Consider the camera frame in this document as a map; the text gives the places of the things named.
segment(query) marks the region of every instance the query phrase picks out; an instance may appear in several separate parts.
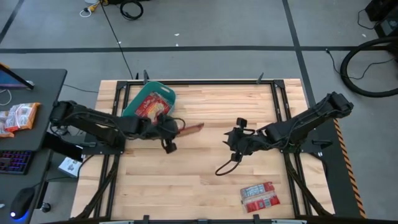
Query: wooden table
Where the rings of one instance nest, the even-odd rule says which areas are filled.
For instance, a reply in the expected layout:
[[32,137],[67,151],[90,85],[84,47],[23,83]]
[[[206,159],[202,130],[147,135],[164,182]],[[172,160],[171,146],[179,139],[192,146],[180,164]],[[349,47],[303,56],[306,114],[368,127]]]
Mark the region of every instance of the wooden table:
[[[292,116],[307,109],[299,79],[285,79]],[[248,120],[257,129],[275,122],[271,88],[268,85],[179,85],[169,86],[177,94],[174,117],[187,124],[204,122],[200,133],[175,140],[177,151],[166,154],[160,141],[135,140],[126,143],[121,156],[113,203],[113,220],[246,219],[256,213],[261,218],[293,218],[292,202],[282,154],[277,150],[258,151],[246,156],[238,168],[222,177],[215,170],[224,164],[231,151],[222,143],[223,133],[235,126],[236,118]],[[110,113],[116,81],[102,81],[96,110]],[[131,88],[129,99],[140,90]],[[328,184],[321,161],[302,154],[307,186],[331,213]],[[81,169],[71,216],[78,215],[98,188],[103,156],[95,156]],[[272,181],[280,205],[245,213],[239,190]],[[297,187],[300,210],[302,198]],[[102,215],[106,206],[105,194]]]

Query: rgb keyboard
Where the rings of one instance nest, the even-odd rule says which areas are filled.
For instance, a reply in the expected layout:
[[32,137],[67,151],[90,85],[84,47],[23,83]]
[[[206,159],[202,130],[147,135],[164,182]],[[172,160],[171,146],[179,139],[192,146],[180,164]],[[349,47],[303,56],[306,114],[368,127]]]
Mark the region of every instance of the rgb keyboard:
[[0,174],[24,175],[32,158],[32,151],[0,151]]

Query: green plastic tray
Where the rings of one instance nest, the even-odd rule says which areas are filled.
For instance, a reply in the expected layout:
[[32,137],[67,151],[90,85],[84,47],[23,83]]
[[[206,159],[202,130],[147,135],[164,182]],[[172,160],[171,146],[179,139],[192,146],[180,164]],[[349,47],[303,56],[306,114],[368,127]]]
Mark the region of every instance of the green plastic tray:
[[175,92],[169,87],[161,84],[160,82],[151,81],[144,85],[142,90],[123,111],[122,116],[136,115],[136,110],[139,105],[141,105],[144,99],[152,92],[156,92],[159,95],[163,96],[168,101],[168,103],[170,103],[170,111],[168,112],[168,114],[171,114],[174,110]]

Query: concrete floor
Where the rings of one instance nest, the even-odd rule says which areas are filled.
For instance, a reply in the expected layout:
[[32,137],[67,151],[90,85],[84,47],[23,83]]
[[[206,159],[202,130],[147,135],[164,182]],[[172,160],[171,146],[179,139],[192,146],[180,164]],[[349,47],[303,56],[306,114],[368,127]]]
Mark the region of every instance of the concrete floor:
[[[45,53],[54,48],[78,52],[80,48],[117,47],[101,8],[81,18],[78,13],[86,6],[83,0],[19,2],[22,5],[13,23],[4,38],[0,35],[1,62],[12,68],[65,68],[66,83],[87,90],[97,90],[100,80],[129,78],[119,52]],[[284,2],[290,6],[301,46],[359,45],[377,38],[373,30],[356,24],[357,12],[369,0],[152,0],[142,3],[145,13],[138,21],[124,20],[115,6],[106,7],[106,12],[122,47],[294,46]],[[1,1],[0,30],[17,4]],[[372,25],[365,14],[361,22]],[[17,54],[15,49],[43,53]],[[126,52],[127,62],[133,74],[146,69],[151,78],[257,78],[264,72],[264,78],[306,79],[294,51],[140,51]],[[332,52],[337,67],[346,53]],[[316,100],[337,91],[355,105],[353,114],[340,124],[368,218],[398,220],[398,121],[394,118],[398,96],[370,99],[355,95],[342,84],[324,51],[302,54]],[[370,63],[390,57],[385,52],[361,53],[352,60],[349,72],[360,76]],[[395,62],[376,65],[358,85],[368,90],[395,88],[396,71]],[[94,107],[96,94],[64,87],[60,99]],[[46,201],[53,210],[35,212],[32,223],[66,220],[74,191],[73,183],[50,184]]]

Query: orange snack bag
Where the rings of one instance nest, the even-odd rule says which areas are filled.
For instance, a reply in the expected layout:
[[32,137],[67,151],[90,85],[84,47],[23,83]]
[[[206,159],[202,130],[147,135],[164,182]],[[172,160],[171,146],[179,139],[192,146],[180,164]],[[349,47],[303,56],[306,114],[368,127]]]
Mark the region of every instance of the orange snack bag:
[[13,133],[6,131],[8,111],[0,111],[0,138],[14,137]]
[[40,103],[21,103],[12,106],[8,113],[5,130],[14,132],[23,129],[32,129],[39,105]]

